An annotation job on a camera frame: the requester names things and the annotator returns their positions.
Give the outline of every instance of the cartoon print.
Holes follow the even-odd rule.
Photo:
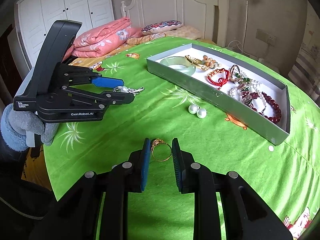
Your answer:
[[[140,55],[138,53],[129,53],[126,54],[127,57],[133,57],[135,59],[139,59]]]
[[[289,229],[290,233],[292,234],[293,238],[299,238],[302,234],[304,228],[307,228],[311,220],[310,218],[310,210],[308,207],[305,208],[303,213],[298,217],[298,219],[291,224],[291,221],[288,216],[284,218],[284,225]]]
[[[90,69],[96,70],[96,71],[103,71],[103,70],[105,70],[105,68],[101,67],[101,65],[102,65],[102,61],[94,64],[93,66],[90,67]]]
[[[226,120],[227,122],[231,121],[232,123],[234,123],[237,126],[240,126],[243,128],[243,130],[247,130],[247,126],[243,123],[241,123],[239,120],[237,120],[236,118],[234,118],[232,115],[227,114],[227,118],[225,118],[224,120]]]

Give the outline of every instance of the pearl earring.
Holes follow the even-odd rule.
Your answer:
[[[200,106],[192,104],[189,106],[188,111],[190,114],[196,114],[196,112],[200,109]]]
[[[205,118],[207,116],[207,110],[205,110],[204,108],[200,108],[198,111],[197,111],[197,116],[199,118]]]

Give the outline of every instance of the jade bangle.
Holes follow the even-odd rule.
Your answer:
[[[185,57],[167,57],[161,60],[160,64],[173,68],[188,76],[192,76],[196,72],[196,67]]]

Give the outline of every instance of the embroidered pillow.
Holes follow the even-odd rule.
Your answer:
[[[163,33],[176,30],[182,27],[182,22],[179,21],[164,21],[155,24],[150,24],[142,29],[143,35],[151,35],[155,33]]]

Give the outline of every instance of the white wardrobe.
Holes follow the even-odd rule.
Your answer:
[[[77,36],[114,20],[111,0],[19,0],[17,5],[18,37],[30,67],[35,66],[42,43],[56,20],[82,22]]]

